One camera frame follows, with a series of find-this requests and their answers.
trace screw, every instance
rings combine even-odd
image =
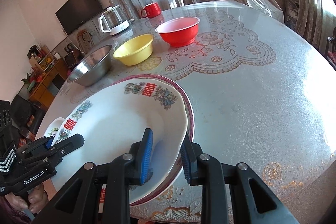
[[[85,170],[91,170],[94,167],[92,162],[87,162],[84,164],[84,169]]]
[[[124,160],[131,160],[133,158],[133,155],[130,153],[123,154]]]
[[[208,154],[203,153],[203,154],[200,154],[199,158],[201,160],[209,160],[210,156]]]
[[[241,163],[238,164],[238,168],[240,170],[247,170],[248,166],[247,166],[247,164],[241,162]]]

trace round dining table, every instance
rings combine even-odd
[[[170,47],[155,28],[184,16],[200,18],[196,40]],[[156,74],[175,81],[188,95],[194,142],[203,152],[222,163],[247,163],[280,200],[302,191],[333,163],[336,104],[330,91],[336,72],[294,31],[238,2],[211,1],[135,20],[126,32],[103,39],[94,49],[111,44],[115,50],[145,33],[154,35],[147,60],[131,67],[112,60],[110,71],[90,87],[64,83],[37,138],[54,119],[66,118],[99,90],[131,75]],[[182,172],[130,213],[154,222],[200,223],[201,207],[202,187],[189,186]]]

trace red plastic bowl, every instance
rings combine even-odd
[[[180,17],[159,25],[155,31],[173,47],[183,47],[195,41],[198,33],[198,17]]]

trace television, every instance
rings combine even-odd
[[[67,35],[103,10],[99,0],[68,0],[56,12]]]

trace glass kettle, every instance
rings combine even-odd
[[[115,7],[108,7],[105,12],[101,14],[98,19],[100,30],[102,32],[108,32],[110,35],[115,35],[122,32],[129,27],[129,22],[126,19],[124,13],[119,8],[119,5]]]

